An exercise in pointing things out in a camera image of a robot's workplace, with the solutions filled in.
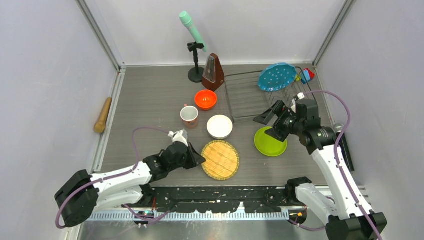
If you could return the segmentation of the lime green plate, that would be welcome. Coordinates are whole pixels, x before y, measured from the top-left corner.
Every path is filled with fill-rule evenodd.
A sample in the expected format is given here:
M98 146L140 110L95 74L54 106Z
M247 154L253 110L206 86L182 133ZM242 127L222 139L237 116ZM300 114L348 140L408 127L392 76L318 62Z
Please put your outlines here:
M288 140L281 142L266 134L271 126L260 128L254 136L254 145L263 155L268 157L278 157L282 155L288 147Z

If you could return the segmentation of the woven bamboo round tray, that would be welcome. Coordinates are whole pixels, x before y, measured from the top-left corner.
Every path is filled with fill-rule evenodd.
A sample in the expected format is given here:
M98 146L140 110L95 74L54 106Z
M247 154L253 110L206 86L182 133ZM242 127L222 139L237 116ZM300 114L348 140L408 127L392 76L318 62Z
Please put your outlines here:
M203 171L212 179L225 181L232 178L240 166L240 157L236 148L225 140L213 140L202 149L205 162Z

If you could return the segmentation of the white ceramic bowl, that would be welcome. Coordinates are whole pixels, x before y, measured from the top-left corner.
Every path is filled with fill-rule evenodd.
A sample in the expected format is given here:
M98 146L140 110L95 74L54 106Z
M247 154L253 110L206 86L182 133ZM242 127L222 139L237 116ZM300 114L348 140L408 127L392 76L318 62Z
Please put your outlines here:
M226 139L233 131L232 120L225 115L214 115L206 124L207 132L217 140Z

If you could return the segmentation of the blue polka dot plate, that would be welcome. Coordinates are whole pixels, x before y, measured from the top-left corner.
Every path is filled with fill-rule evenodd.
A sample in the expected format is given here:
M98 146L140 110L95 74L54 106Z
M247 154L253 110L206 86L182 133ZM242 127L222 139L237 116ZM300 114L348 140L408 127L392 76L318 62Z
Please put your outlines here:
M258 87L265 92L280 91L295 81L296 68L288 63L275 63L264 69L257 81Z

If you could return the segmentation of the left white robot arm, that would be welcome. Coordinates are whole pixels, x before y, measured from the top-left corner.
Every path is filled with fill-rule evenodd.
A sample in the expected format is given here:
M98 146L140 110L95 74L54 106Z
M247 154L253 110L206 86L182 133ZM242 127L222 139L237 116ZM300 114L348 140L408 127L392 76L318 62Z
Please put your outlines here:
M129 167L100 174L79 170L54 195L58 206L55 225L58 229L72 228L92 213L114 206L138 203L148 207L154 197L143 186L166 178L176 169L189 170L205 162L191 143L176 141Z

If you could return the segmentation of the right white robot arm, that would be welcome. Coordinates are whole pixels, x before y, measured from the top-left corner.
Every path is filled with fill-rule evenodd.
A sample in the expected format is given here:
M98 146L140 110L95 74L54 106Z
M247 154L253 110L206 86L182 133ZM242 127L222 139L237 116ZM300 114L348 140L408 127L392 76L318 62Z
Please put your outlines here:
M338 143L341 134L321 125L319 106L315 100L301 99L295 110L282 100L253 120L267 125L277 117L265 134L283 142L296 135L316 162L332 193L326 197L307 177L287 181L285 198L291 205L305 204L321 220L330 240L380 240L387 226L382 212L375 212L364 198L346 168Z

